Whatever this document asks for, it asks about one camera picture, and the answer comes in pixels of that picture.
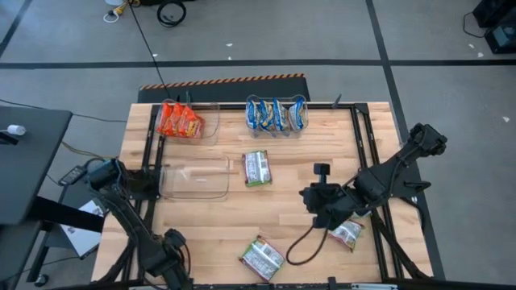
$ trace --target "plastic container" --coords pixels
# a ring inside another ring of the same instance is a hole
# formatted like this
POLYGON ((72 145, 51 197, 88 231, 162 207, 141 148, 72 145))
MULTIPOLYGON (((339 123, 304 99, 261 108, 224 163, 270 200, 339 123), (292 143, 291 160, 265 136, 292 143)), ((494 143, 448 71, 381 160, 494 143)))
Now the plastic container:
POLYGON ((229 165, 225 155, 174 156, 161 169, 160 194, 176 201, 225 201, 229 165))
MULTIPOLYGON (((295 95, 293 97, 276 97, 276 99, 288 110, 295 102, 297 102, 301 98, 303 100, 304 114, 305 114, 305 124, 302 129, 285 131, 267 131, 267 130, 259 130, 253 129, 248 125, 249 134, 253 138, 299 138, 301 133, 308 127, 308 105, 306 104, 306 98, 303 95, 295 95)), ((258 97, 256 95, 251 95, 248 97, 247 102, 253 101, 256 104, 260 103, 260 100, 264 100, 268 103, 273 104, 272 97, 258 97)))
MULTIPOLYGON (((163 103, 176 103, 172 100, 165 100, 163 103)), ((192 110, 204 119, 204 125, 200 138, 187 138, 181 136, 169 136, 164 135, 170 142, 187 144, 187 145, 202 145, 202 146, 213 146, 218 140, 218 127, 220 125, 220 105, 218 103, 196 103, 190 104, 192 110)), ((157 131, 157 128, 161 122, 161 110, 156 118, 156 133, 161 134, 157 131)))

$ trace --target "wooden table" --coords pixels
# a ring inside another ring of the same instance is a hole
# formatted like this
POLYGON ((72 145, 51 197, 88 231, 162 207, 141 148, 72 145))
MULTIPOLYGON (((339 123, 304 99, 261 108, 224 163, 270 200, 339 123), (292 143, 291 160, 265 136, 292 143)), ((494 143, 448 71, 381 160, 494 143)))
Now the wooden table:
MULTIPOLYGON (((372 127, 381 161, 387 160, 399 148, 396 128, 389 103, 369 103, 372 127)), ((152 105, 131 107, 123 139, 120 159, 129 169, 139 169, 152 105)), ((265 237, 280 252, 301 236, 310 226, 312 215, 306 212, 298 192, 315 182, 313 164, 331 164, 328 182, 343 183, 360 166, 356 140, 349 110, 310 110, 310 125, 299 139, 253 139, 240 110, 222 110, 218 143, 211 147, 188 146, 167 142, 163 165, 178 155, 226 155, 229 158, 229 195, 224 202, 177 202, 162 199, 156 204, 152 229, 163 234, 175 228, 187 239, 192 255, 192 273, 196 284, 247 284, 261 282, 259 277, 240 263, 238 257, 258 234, 265 237), (246 188, 242 154, 254 150, 268 151, 273 183, 246 188)), ((365 134, 363 119, 360 119, 365 134)), ((156 154, 157 141, 152 154, 156 154)), ((372 164, 366 146, 368 164, 372 164)), ((431 265, 417 211, 405 203, 390 201, 397 240, 409 257, 431 275, 431 265)), ((380 281, 374 241, 369 218, 357 220, 364 224, 356 249, 351 253, 334 239, 328 239, 318 256, 300 267, 285 266, 273 277, 272 283, 325 283, 328 276, 339 283, 380 281)), ((292 260, 305 259, 320 243, 323 230, 313 230, 291 253, 292 260)), ((122 227, 108 216, 98 249, 92 280, 102 277, 119 257, 127 243, 122 227)), ((393 276, 393 261, 384 241, 389 274, 393 276)), ((162 283, 161 279, 152 279, 162 283)))

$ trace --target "black metal frame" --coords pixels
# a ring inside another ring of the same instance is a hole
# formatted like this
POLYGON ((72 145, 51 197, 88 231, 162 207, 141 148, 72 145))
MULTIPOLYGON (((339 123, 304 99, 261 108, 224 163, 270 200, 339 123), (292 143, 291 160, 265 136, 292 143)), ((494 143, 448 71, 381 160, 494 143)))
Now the black metal frame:
MULTIPOLYGON (((145 150, 144 150, 144 157, 142 160, 142 169, 149 168, 148 161, 150 158, 151 150, 152 150, 152 140, 153 140, 153 131, 154 131, 154 124, 156 122, 156 116, 157 111, 159 110, 160 105, 153 105, 152 106, 152 112, 151 112, 151 118, 149 120, 149 126, 148 126, 148 134, 147 134, 147 140, 145 143, 145 150)), ((245 104, 239 103, 239 104, 220 104, 221 110, 245 110, 245 104)), ((369 116, 369 110, 368 110, 368 104, 367 103, 344 103, 344 104, 331 104, 331 103, 308 103, 308 109, 309 110, 349 110, 350 115, 352 116, 352 123, 353 123, 353 129, 355 131, 355 138, 356 138, 356 146, 358 151, 358 156, 360 160, 360 166, 362 168, 365 168, 368 166, 367 159, 365 155, 365 149, 364 149, 364 141, 362 139, 362 132, 360 130, 360 121, 358 118, 358 113, 362 114, 364 117, 364 123, 365 123, 365 129, 366 134, 368 136, 368 144, 369 148, 371 150, 372 155, 372 161, 374 164, 380 163, 378 152, 377 152, 377 145, 376 141, 374 139, 374 134, 372 132, 372 123, 371 118, 369 116)), ((154 164, 154 173, 160 174, 160 168, 161 168, 161 161, 163 159, 164 154, 164 143, 166 138, 163 135, 160 135, 159 141, 158 141, 158 148, 156 153, 156 163, 154 164)), ((144 217, 144 222, 147 226, 152 228, 152 219, 154 217, 154 209, 156 206, 156 201, 149 201, 147 212, 144 217)), ((385 224, 387 225, 387 228, 389 229, 390 233, 394 236, 394 228, 393 228, 393 222, 392 222, 392 216, 390 213, 389 206, 385 206, 383 208, 383 217, 385 219, 385 224)), ((381 240, 381 233, 377 229, 375 223, 372 221, 372 232, 375 242, 375 249, 377 252, 377 258, 378 258, 378 267, 380 270, 381 280, 387 280, 389 279, 389 273, 387 269, 387 262, 385 260, 385 251, 383 247, 383 242, 381 240)), ((403 278, 403 270, 402 266, 400 264, 399 258, 394 254, 393 252, 393 261, 394 261, 394 269, 396 272, 396 278, 403 278)), ((131 272, 131 259, 127 262, 123 276, 122 281, 128 281, 129 275, 131 272)), ((139 269, 138 271, 138 280, 141 280, 144 273, 142 269, 139 269)), ((213 285, 201 285, 201 284, 194 284, 194 288, 239 288, 239 289, 245 289, 245 288, 263 288, 263 289, 274 289, 275 287, 281 287, 281 288, 329 288, 329 289, 337 289, 337 288, 350 288, 350 283, 336 283, 335 277, 328 277, 328 283, 327 284, 213 284, 213 285)))

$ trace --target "white cord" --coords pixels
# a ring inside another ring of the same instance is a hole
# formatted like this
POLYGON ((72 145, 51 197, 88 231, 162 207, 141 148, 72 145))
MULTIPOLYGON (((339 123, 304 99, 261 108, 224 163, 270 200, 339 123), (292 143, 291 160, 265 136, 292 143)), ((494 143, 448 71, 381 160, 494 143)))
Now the white cord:
POLYGON ((106 13, 106 15, 104 15, 104 22, 106 22, 106 23, 115 23, 115 22, 117 22, 120 19, 119 14, 116 13, 116 11, 114 11, 114 10, 113 10, 113 15, 116 17, 114 20, 107 20, 107 16, 110 16, 110 14, 106 13))

